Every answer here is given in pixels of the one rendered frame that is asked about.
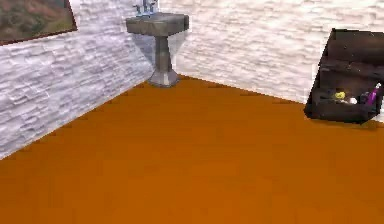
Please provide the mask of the silver sink faucet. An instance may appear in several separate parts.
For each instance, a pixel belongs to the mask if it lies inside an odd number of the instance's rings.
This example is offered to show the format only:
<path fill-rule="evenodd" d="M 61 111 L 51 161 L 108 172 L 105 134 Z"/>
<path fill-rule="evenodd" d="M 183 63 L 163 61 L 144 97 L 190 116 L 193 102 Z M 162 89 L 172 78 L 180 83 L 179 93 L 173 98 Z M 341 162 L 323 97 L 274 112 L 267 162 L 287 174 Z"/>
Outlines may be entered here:
<path fill-rule="evenodd" d="M 136 15 L 147 16 L 155 13 L 158 0 L 134 0 L 133 7 L 136 9 Z"/>

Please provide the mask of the dark brown shelf unit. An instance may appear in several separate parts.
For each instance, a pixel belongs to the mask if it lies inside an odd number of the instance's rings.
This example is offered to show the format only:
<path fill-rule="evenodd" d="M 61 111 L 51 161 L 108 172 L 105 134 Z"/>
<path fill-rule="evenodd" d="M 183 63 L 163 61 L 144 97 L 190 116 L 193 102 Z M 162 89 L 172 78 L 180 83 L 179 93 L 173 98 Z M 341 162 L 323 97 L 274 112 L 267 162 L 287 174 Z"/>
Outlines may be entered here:
<path fill-rule="evenodd" d="M 380 83 L 376 100 L 369 94 Z M 343 100 L 336 92 L 345 92 Z M 350 104 L 350 98 L 357 104 Z M 380 114 L 384 99 L 384 32 L 334 28 L 304 107 L 311 119 L 363 124 Z"/>

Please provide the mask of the purple bottle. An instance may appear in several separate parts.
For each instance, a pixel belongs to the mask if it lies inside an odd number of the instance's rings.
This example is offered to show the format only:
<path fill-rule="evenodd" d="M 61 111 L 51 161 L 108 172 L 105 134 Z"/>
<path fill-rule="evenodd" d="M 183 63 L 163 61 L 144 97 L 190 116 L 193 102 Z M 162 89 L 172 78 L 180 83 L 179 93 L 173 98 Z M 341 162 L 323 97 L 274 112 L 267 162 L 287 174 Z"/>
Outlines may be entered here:
<path fill-rule="evenodd" d="M 368 96 L 368 100 L 366 102 L 367 105 L 372 105 L 374 103 L 374 101 L 376 100 L 377 93 L 378 93 L 380 87 L 381 87 L 381 84 L 377 83 L 375 88 L 372 90 L 372 92 Z"/>

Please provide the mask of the framed landscape picture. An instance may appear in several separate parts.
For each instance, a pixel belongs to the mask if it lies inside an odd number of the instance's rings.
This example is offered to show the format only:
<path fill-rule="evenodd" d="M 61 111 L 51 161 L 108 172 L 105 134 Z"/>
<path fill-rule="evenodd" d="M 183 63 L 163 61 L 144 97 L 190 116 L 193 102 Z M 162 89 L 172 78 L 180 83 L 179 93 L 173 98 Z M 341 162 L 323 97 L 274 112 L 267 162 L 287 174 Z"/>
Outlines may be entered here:
<path fill-rule="evenodd" d="M 0 0 L 0 46 L 76 30 L 69 0 Z"/>

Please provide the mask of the grey pedestal sink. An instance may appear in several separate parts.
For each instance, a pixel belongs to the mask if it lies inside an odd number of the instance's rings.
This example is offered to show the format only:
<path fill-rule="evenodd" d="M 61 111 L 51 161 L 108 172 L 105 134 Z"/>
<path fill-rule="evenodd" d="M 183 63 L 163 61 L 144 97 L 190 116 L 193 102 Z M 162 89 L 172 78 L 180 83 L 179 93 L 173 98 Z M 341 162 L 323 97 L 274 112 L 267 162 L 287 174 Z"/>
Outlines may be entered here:
<path fill-rule="evenodd" d="M 158 12 L 126 20 L 127 32 L 150 36 L 155 42 L 155 69 L 148 82 L 159 87 L 171 87 L 178 82 L 172 68 L 168 37 L 189 29 L 189 16 Z"/>

